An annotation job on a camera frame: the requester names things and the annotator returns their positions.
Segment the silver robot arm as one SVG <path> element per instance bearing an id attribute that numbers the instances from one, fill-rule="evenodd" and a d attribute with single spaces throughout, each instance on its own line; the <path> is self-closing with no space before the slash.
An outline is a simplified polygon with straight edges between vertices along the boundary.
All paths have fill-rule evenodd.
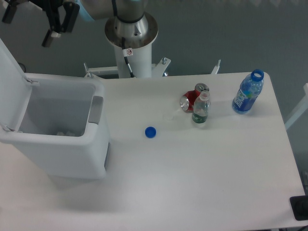
<path id="1" fill-rule="evenodd" d="M 106 18 L 105 35 L 115 46 L 142 48 L 158 35 L 156 20 L 145 11 L 146 0 L 33 0 L 42 9 L 50 28 L 42 42 L 49 47 L 54 34 L 71 33 L 78 16 L 86 21 Z"/>

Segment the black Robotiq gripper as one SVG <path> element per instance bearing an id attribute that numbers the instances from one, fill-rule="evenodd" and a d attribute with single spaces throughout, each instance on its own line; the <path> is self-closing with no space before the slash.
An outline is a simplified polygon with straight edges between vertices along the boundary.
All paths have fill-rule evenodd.
<path id="1" fill-rule="evenodd" d="M 5 0 L 8 3 L 5 10 L 2 22 L 10 24 L 17 11 L 17 6 L 26 2 L 26 0 Z M 63 0 L 30 0 L 29 2 L 35 4 L 37 7 L 45 11 L 49 21 L 50 28 L 47 31 L 45 38 L 42 42 L 42 47 L 50 47 L 53 38 L 53 32 L 57 34 L 71 33 L 73 31 L 80 5 L 74 1 Z M 63 7 L 65 10 L 64 20 L 61 22 L 59 8 Z"/>

